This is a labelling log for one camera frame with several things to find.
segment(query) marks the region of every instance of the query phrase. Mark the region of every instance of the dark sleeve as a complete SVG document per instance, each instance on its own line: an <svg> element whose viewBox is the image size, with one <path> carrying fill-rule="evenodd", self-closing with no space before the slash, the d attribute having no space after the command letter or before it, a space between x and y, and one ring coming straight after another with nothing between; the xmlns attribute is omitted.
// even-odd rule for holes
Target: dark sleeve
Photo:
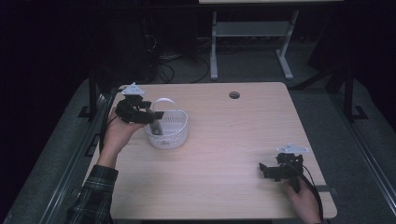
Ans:
<svg viewBox="0 0 396 224"><path fill-rule="evenodd" d="M94 165L76 202L67 211L66 223L108 223L118 171Z"/></svg>

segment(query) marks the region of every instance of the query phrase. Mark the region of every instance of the human hand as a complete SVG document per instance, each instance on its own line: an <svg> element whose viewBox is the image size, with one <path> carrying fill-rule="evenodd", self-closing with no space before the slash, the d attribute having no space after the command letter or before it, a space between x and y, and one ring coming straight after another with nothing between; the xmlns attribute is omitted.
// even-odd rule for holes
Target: human hand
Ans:
<svg viewBox="0 0 396 224"><path fill-rule="evenodd" d="M104 146L96 164L115 168L117 156L128 144L132 134L146 124L125 123L118 118L115 108L108 117Z"/></svg>
<svg viewBox="0 0 396 224"><path fill-rule="evenodd" d="M321 223L318 204L314 194L300 177L298 179L300 183L299 193L294 191L289 180L284 182L284 188L289 196L294 212L305 224Z"/></svg>

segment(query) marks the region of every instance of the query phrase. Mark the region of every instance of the basket handle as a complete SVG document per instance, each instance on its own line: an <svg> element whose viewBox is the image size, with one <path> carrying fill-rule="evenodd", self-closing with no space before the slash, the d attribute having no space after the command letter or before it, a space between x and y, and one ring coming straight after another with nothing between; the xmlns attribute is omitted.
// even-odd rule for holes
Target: basket handle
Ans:
<svg viewBox="0 0 396 224"><path fill-rule="evenodd" d="M160 102L169 102L169 103L171 103L171 104L173 104L175 106L176 110L179 110L177 104L175 103L175 101L173 101L173 100L171 100L169 98L160 98L160 99L156 100L154 102L154 104L152 104L152 110L153 111L155 111L155 105L160 103Z"/></svg>

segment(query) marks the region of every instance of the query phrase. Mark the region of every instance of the person's right hand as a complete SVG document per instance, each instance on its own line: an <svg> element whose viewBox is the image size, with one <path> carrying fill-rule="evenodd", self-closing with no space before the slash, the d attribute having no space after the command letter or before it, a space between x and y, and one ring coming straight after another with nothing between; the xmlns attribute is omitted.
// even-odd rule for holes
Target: person's right hand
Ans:
<svg viewBox="0 0 396 224"><path fill-rule="evenodd" d="M318 204L314 194L300 177L298 179L300 182L299 193L294 191L289 180L284 182L284 188L289 196L294 212L305 224L321 223Z"/></svg>

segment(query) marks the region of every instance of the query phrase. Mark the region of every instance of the white metal table frame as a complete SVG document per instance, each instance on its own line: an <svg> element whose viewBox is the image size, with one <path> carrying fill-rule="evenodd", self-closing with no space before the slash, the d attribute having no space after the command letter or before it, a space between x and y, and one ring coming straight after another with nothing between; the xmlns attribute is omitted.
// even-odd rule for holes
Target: white metal table frame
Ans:
<svg viewBox="0 0 396 224"><path fill-rule="evenodd" d="M210 78L219 79L218 60L216 58L217 37L224 36L283 36L285 37L281 49L276 50L285 78L293 79L285 55L289 46L290 38L297 21L299 10L293 10L289 21L217 21L217 11L213 12L212 22L212 49L210 52Z"/></svg>

